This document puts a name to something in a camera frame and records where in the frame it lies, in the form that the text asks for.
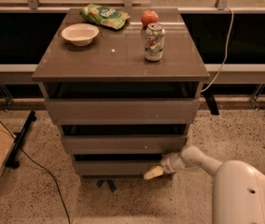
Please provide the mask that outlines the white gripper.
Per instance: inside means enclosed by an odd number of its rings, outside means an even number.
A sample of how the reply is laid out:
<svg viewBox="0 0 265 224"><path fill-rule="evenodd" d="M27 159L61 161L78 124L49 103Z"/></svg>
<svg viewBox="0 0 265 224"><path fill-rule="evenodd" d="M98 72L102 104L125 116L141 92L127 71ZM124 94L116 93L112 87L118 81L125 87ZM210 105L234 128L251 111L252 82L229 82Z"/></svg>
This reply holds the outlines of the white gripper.
<svg viewBox="0 0 265 224"><path fill-rule="evenodd" d="M163 175L163 170L167 174L174 174L184 168L184 163L179 152L166 154L160 161L161 166L157 165L152 167L144 174L145 180Z"/></svg>

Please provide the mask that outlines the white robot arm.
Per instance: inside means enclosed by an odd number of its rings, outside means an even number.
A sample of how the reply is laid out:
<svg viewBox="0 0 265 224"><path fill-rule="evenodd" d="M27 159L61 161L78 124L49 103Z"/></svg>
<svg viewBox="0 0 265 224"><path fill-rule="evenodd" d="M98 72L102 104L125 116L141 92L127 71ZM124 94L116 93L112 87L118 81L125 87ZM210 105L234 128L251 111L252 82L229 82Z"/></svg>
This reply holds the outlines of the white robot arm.
<svg viewBox="0 0 265 224"><path fill-rule="evenodd" d="M163 156L144 179L196 169L213 178L213 224L265 224L265 175L246 162L218 161L189 146Z"/></svg>

